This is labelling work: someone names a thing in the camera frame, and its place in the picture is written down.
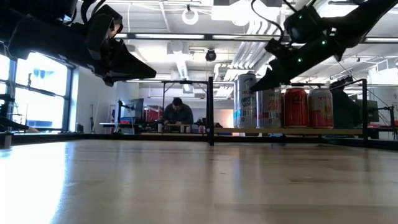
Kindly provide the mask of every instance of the ceiling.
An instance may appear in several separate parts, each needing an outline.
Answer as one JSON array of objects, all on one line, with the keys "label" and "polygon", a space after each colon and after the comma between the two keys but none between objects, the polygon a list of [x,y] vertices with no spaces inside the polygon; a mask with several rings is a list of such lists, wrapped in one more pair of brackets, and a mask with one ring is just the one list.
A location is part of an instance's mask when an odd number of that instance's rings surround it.
[{"label": "ceiling", "polygon": [[[301,8],[308,1],[296,0],[295,7]],[[317,4],[326,4],[327,0],[318,0]],[[168,5],[168,2],[152,3],[151,4],[131,4],[131,1],[126,3],[113,3],[108,0],[113,9],[118,11],[123,16],[124,30],[123,32],[135,33],[197,33],[197,34],[245,34],[249,26],[236,26],[232,21],[216,21],[211,19],[211,9],[213,1],[202,1],[201,5],[192,4],[192,9],[201,11],[198,13],[198,22],[194,25],[188,25],[182,20],[182,12],[186,5]],[[248,12],[242,9],[242,12],[236,13],[236,17],[245,17]],[[76,19],[81,21],[80,14]],[[397,36],[398,35],[398,14],[386,14],[369,33],[371,36]],[[168,40],[129,40],[126,41],[129,45],[134,45],[142,56],[142,60],[149,66],[154,68],[159,74],[170,74],[172,70],[176,70],[176,63],[173,58],[167,55]],[[186,41],[190,48],[190,54],[193,56],[187,60],[188,70],[199,70],[213,72],[217,63],[231,63],[236,53],[241,46],[240,42],[228,41]],[[215,62],[206,62],[205,54],[207,49],[215,49],[217,53],[217,60]],[[363,65],[367,61],[372,61],[384,56],[398,56],[398,44],[361,44],[345,52],[341,65],[336,63],[332,58],[323,63],[313,67],[309,71],[303,73],[298,80],[316,80],[324,81],[332,75],[339,74],[346,69]],[[366,74],[366,70],[356,71],[356,74],[361,76]]]}]

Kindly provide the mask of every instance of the man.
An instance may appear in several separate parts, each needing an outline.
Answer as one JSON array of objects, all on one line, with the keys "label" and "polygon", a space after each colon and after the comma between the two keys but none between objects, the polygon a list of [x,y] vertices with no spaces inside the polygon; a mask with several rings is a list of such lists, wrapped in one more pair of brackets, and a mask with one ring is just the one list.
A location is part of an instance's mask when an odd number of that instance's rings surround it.
[{"label": "man", "polygon": [[173,103],[166,106],[163,112],[163,123],[166,124],[193,124],[191,108],[182,103],[181,98],[174,98]]},{"label": "man", "polygon": [[344,82],[334,82],[329,88],[333,96],[333,120],[335,129],[353,129],[361,120],[359,106],[344,92]]}]

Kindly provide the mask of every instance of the white can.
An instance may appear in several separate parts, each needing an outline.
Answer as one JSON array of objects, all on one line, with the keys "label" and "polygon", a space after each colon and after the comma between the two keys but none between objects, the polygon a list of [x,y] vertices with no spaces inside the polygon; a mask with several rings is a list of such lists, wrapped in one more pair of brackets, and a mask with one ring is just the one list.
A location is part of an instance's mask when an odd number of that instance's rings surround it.
[{"label": "white can", "polygon": [[282,95],[280,87],[257,92],[257,127],[280,128],[282,122]]},{"label": "white can", "polygon": [[250,87],[256,84],[255,74],[242,74],[235,81],[236,127],[255,128],[257,126],[256,93]]}]

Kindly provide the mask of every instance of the monitor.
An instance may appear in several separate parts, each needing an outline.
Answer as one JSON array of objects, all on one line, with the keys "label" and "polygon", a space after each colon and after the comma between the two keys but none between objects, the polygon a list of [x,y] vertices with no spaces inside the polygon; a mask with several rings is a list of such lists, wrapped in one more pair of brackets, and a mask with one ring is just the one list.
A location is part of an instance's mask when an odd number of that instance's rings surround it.
[{"label": "monitor", "polygon": [[130,108],[125,108],[123,117],[128,118],[139,118],[142,119],[144,115],[144,99],[133,99],[128,100],[124,103],[125,106]]},{"label": "monitor", "polygon": [[[355,103],[359,106],[359,116],[363,120],[362,110],[363,100],[355,100]],[[379,110],[377,107],[377,101],[368,100],[368,122],[379,122]]]}]

